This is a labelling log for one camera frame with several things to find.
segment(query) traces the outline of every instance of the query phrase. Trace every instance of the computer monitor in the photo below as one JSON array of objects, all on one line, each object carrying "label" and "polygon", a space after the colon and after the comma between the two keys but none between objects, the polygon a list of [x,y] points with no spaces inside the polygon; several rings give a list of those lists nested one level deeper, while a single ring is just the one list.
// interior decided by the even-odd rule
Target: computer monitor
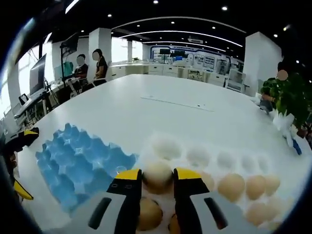
[{"label": "computer monitor", "polygon": [[77,51],[79,33],[71,35],[66,41],[62,42],[60,48],[63,50],[63,58]]},{"label": "computer monitor", "polygon": [[160,49],[159,53],[161,55],[169,55],[170,54],[170,49]]},{"label": "computer monitor", "polygon": [[30,95],[44,89],[44,68],[45,68],[46,54],[42,56],[33,68],[30,70],[29,87]]}]

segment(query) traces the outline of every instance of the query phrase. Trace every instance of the seated person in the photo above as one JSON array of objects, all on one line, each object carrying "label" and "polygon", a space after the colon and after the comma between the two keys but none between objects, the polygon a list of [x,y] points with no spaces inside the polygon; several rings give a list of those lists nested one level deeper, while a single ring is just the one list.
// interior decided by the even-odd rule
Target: seated person
[{"label": "seated person", "polygon": [[107,63],[105,61],[105,58],[103,56],[103,53],[100,49],[96,49],[93,53],[92,53],[92,58],[94,61],[97,61],[97,70],[96,70],[96,76],[95,76],[95,81],[94,84],[96,86],[106,83],[106,80],[98,80],[97,79],[103,79],[106,78],[106,73],[107,73]]},{"label": "seated person", "polygon": [[78,67],[74,71],[74,77],[87,78],[88,65],[85,64],[85,59],[86,56],[84,54],[80,54],[77,56]]}]

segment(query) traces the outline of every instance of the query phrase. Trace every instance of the blue object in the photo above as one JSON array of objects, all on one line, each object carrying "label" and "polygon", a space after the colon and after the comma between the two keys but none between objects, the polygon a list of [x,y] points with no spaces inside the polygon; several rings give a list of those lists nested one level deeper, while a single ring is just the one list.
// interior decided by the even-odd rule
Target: blue object
[{"label": "blue object", "polygon": [[104,144],[69,123],[36,152],[37,165],[52,195],[71,213],[99,191],[106,191],[114,177],[133,168],[137,155],[125,155],[113,143]]},{"label": "blue object", "polygon": [[297,141],[295,139],[292,139],[292,140],[293,140],[293,147],[296,149],[297,154],[302,155],[302,151],[301,151]]},{"label": "blue object", "polygon": [[[64,76],[68,77],[73,74],[74,65],[72,62],[65,62],[63,63],[64,67]],[[62,79],[62,66],[58,66],[54,68],[54,75],[56,79]]]}]

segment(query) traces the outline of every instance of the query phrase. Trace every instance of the black ceiling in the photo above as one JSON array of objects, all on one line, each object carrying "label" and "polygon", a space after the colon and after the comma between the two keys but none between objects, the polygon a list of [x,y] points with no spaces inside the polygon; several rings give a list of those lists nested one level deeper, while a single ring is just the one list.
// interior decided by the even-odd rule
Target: black ceiling
[{"label": "black ceiling", "polygon": [[[153,4],[153,0],[79,0],[68,14],[63,14],[61,18],[53,23],[50,22],[50,28],[48,28],[53,31],[51,39],[55,42],[64,40],[81,30],[84,30],[81,33],[84,36],[98,27],[115,28],[135,20],[174,16],[203,18],[236,27],[246,33],[216,22],[204,20],[154,19],[113,29],[113,36],[127,35],[124,31],[140,33],[159,30],[209,34],[236,42],[243,45],[243,47],[212,37],[194,36],[206,41],[207,43],[204,42],[204,45],[226,50],[227,55],[239,56],[240,59],[244,59],[245,37],[260,31],[277,43],[282,48],[284,55],[290,59],[299,60],[300,64],[308,65],[310,52],[312,52],[307,40],[309,31],[305,28],[310,14],[309,5],[308,1],[301,0],[296,2],[281,0],[261,2],[158,0],[158,4]],[[222,6],[227,6],[228,10],[222,11]],[[290,28],[284,32],[283,28],[286,25],[290,25]],[[44,37],[47,34],[47,27],[45,27],[40,33],[36,33],[31,40],[37,42],[39,37]],[[186,38],[189,35],[188,33],[152,33],[132,36],[128,37],[128,39],[140,40],[141,38],[142,42],[187,42]]]}]

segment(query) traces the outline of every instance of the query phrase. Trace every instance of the tabletop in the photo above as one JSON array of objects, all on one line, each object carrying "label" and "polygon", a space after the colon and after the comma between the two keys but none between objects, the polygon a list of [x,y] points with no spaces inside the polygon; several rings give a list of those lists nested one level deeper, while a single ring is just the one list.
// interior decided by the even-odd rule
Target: tabletop
[{"label": "tabletop", "polygon": [[303,181],[311,167],[307,142],[298,139],[303,155],[296,155],[248,96],[183,78],[129,75],[54,109],[35,124],[39,138],[18,154],[20,181],[35,198],[31,209],[43,230],[62,227],[70,220],[51,195],[35,157],[66,123],[120,145],[125,153],[140,153],[156,131],[224,148],[269,152],[277,173],[291,185]]}]

